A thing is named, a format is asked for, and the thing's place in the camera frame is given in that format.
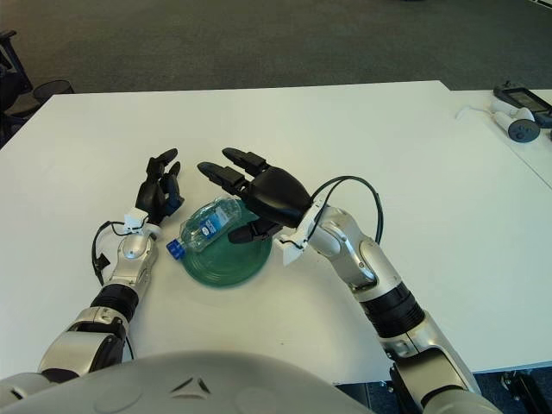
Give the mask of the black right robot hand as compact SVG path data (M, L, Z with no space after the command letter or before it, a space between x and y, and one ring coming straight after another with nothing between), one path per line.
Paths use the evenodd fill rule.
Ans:
M198 170L229 195L238 197L257 218L229 232L229 242L245 244L272 237L284 227L295 229L312 206L304 186L286 170L259 155L226 147L223 155L245 173L201 162Z

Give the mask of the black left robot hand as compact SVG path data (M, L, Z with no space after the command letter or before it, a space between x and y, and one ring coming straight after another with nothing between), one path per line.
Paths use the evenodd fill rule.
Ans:
M160 225L165 217L176 212L185 199L180 194L178 175L180 162L176 161L166 172L166 167L177 157L178 149L172 148L147 163L146 180L138 191L135 207L148 214L148 222Z

